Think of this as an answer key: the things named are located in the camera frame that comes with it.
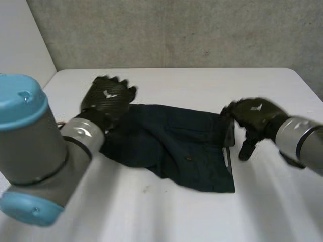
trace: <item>robotic hand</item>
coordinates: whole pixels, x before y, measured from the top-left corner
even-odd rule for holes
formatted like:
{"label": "robotic hand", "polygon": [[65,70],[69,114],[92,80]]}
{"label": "robotic hand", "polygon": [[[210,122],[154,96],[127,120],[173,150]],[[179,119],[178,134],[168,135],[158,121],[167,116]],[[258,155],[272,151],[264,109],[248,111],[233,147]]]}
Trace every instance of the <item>robotic hand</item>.
{"label": "robotic hand", "polygon": [[24,223],[52,225],[135,95],[126,80],[97,77],[81,113],[60,132],[33,78],[0,75],[0,171],[11,183],[0,210]]}
{"label": "robotic hand", "polygon": [[246,129],[239,159],[248,160],[256,144],[271,139],[289,165],[308,167],[323,175],[323,126],[298,116],[288,116],[281,108],[263,98],[231,102],[221,111]]}

